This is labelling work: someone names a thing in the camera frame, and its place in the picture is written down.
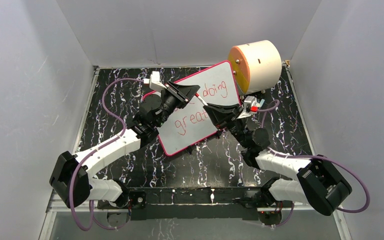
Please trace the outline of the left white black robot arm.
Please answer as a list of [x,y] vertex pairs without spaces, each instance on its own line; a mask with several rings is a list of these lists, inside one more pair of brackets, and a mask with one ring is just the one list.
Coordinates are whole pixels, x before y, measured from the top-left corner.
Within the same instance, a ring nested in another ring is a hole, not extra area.
[[124,208],[130,202],[130,190],[119,180],[93,177],[119,158],[155,140],[158,128],[176,109],[185,108],[199,89],[199,85],[163,84],[160,94],[150,94],[142,100],[136,114],[126,119],[121,132],[87,150],[61,153],[49,184],[69,209],[86,201],[108,201]]

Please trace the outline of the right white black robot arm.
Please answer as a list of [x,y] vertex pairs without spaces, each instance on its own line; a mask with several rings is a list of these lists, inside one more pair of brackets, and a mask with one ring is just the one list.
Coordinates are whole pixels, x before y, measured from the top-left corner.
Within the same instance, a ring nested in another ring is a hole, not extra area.
[[246,208],[275,207],[283,201],[309,204],[324,216],[330,216],[352,193],[352,187],[337,168],[323,156],[288,155],[270,149],[268,131],[249,129],[246,111],[239,104],[204,105],[212,124],[227,129],[243,148],[242,159],[258,170],[268,170],[285,178],[272,177],[252,197],[235,199]]

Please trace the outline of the white marker pen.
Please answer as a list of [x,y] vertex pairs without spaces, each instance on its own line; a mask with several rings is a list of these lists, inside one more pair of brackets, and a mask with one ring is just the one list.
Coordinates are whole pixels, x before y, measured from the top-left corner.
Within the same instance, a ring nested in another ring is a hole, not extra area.
[[200,98],[197,98],[204,106],[207,106],[208,103],[200,96]]

